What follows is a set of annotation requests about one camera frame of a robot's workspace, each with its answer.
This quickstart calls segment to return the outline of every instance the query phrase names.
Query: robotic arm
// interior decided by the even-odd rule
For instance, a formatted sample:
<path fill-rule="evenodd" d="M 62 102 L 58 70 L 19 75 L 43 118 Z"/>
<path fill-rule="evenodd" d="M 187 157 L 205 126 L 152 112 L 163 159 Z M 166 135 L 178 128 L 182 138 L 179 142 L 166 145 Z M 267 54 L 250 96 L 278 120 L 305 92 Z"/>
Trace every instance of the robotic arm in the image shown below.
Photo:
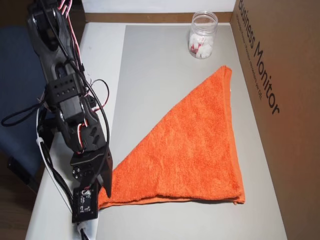
<path fill-rule="evenodd" d="M 43 1 L 29 6 L 27 27 L 47 83 L 43 101 L 54 113 L 54 122 L 66 145 L 74 152 L 70 164 L 80 186 L 73 191 L 72 222 L 79 223 L 98 217 L 101 185 L 111 196 L 109 126 L 103 107 L 85 78 L 68 23 L 57 10 L 57 1 Z M 93 109 L 97 103 L 106 125 L 106 140 L 97 109 Z"/>

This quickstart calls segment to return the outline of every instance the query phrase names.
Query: gray table surface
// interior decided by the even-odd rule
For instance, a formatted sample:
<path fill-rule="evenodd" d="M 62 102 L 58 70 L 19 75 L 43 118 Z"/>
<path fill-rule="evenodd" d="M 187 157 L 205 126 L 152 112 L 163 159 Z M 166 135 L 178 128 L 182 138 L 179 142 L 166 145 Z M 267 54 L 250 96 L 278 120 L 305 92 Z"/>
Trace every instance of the gray table surface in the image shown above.
<path fill-rule="evenodd" d="M 114 206 L 100 212 L 97 239 L 285 240 L 231 27 L 218 27 L 212 55 L 201 60 L 188 52 L 188 31 L 189 26 L 126 26 L 110 141 L 113 164 L 192 89 L 227 65 L 232 69 L 232 126 L 246 202 Z"/>

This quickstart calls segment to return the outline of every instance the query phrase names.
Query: cardboard box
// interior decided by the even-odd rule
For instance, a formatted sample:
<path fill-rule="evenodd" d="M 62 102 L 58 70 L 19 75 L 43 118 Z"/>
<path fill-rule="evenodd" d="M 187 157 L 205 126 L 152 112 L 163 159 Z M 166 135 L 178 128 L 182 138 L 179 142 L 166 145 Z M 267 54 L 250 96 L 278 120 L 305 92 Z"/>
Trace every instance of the cardboard box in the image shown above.
<path fill-rule="evenodd" d="M 231 19 L 289 240 L 319 238 L 319 9 L 311 0 L 237 0 Z"/>

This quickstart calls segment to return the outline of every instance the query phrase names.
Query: folded towel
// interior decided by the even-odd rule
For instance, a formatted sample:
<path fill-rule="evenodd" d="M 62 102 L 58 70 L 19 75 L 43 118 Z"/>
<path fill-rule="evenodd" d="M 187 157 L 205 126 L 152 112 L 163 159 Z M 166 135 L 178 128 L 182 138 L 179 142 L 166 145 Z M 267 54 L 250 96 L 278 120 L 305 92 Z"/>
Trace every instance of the folded towel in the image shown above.
<path fill-rule="evenodd" d="M 222 66 L 175 105 L 113 171 L 99 209 L 192 200 L 245 202 Z"/>

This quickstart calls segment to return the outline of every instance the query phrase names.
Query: blue chair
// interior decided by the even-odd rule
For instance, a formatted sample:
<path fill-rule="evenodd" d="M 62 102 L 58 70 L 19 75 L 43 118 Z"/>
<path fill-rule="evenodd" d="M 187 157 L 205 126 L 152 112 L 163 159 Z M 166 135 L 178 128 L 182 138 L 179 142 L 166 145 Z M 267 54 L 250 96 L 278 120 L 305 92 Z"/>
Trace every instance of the blue chair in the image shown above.
<path fill-rule="evenodd" d="M 38 103 L 45 85 L 27 29 L 0 28 L 0 120 Z M 0 125 L 0 151 L 10 156 L 8 167 L 35 192 L 39 184 L 34 176 L 42 161 L 36 138 L 35 114 L 16 126 Z"/>

